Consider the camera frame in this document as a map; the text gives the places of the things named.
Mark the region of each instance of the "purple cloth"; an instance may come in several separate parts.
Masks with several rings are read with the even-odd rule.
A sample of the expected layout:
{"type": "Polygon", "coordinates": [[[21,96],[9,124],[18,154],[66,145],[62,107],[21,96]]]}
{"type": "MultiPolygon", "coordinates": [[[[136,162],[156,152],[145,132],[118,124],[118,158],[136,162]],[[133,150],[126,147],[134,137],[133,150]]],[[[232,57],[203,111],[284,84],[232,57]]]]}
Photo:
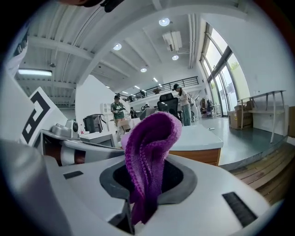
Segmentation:
{"type": "Polygon", "coordinates": [[[179,139],[180,121],[166,112],[152,114],[122,137],[127,170],[135,186],[130,194],[132,223],[144,224],[157,210],[161,194],[164,160],[179,139]]]}

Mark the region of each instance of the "bag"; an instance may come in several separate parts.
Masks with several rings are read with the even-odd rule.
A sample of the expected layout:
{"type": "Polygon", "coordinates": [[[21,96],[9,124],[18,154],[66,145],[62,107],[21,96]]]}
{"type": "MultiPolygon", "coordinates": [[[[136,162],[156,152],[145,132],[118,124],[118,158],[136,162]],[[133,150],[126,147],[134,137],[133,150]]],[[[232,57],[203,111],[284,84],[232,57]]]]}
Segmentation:
{"type": "Polygon", "coordinates": [[[189,103],[190,103],[190,105],[191,106],[194,105],[195,104],[195,101],[194,101],[194,99],[192,99],[192,95],[188,93],[188,96],[189,96],[189,103]]]}

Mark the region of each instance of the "black chair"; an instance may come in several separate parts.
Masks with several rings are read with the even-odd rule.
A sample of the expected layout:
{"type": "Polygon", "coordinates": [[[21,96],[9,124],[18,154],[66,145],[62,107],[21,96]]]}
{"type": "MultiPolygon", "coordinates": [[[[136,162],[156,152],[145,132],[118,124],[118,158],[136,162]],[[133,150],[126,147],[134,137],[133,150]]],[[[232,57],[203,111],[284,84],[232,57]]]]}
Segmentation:
{"type": "Polygon", "coordinates": [[[157,105],[159,111],[169,112],[171,115],[179,119],[177,114],[178,98],[173,97],[172,93],[161,95],[160,101],[158,101],[157,105]]]}

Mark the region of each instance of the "person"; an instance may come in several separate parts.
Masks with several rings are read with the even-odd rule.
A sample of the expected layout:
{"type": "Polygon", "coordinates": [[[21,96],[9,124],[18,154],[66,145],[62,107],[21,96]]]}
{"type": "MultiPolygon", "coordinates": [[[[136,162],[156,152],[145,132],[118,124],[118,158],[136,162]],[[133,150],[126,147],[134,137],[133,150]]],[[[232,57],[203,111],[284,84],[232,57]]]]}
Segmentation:
{"type": "Polygon", "coordinates": [[[130,115],[131,115],[131,119],[137,118],[136,111],[134,111],[133,107],[130,108],[130,115]]]}
{"type": "Polygon", "coordinates": [[[115,125],[118,125],[118,122],[121,120],[125,120],[124,111],[126,108],[124,105],[120,102],[120,97],[116,95],[114,97],[115,102],[111,104],[111,112],[114,114],[114,121],[115,125]]]}
{"type": "Polygon", "coordinates": [[[189,103],[189,95],[177,83],[173,86],[173,88],[176,92],[178,92],[178,99],[180,100],[180,106],[183,112],[183,125],[190,126],[192,118],[189,103]]]}

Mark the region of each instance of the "recessed light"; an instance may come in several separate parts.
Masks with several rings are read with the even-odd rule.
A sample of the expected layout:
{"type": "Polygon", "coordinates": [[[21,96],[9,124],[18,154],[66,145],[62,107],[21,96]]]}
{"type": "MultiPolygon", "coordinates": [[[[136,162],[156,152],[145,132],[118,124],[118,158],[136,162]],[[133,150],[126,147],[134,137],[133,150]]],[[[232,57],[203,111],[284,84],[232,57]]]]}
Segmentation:
{"type": "Polygon", "coordinates": [[[172,57],[172,60],[176,61],[178,58],[179,58],[179,56],[174,55],[174,56],[172,57]]]}
{"type": "Polygon", "coordinates": [[[37,75],[37,76],[51,76],[51,71],[45,70],[28,70],[28,69],[19,69],[19,74],[21,75],[37,75]]]}
{"type": "Polygon", "coordinates": [[[113,49],[116,50],[116,51],[120,50],[121,48],[122,48],[122,45],[119,44],[119,43],[117,43],[117,44],[113,47],[113,49]]]}
{"type": "Polygon", "coordinates": [[[159,24],[161,26],[167,26],[167,25],[169,25],[169,23],[170,23],[170,20],[168,18],[164,18],[164,19],[159,20],[159,24]]]}

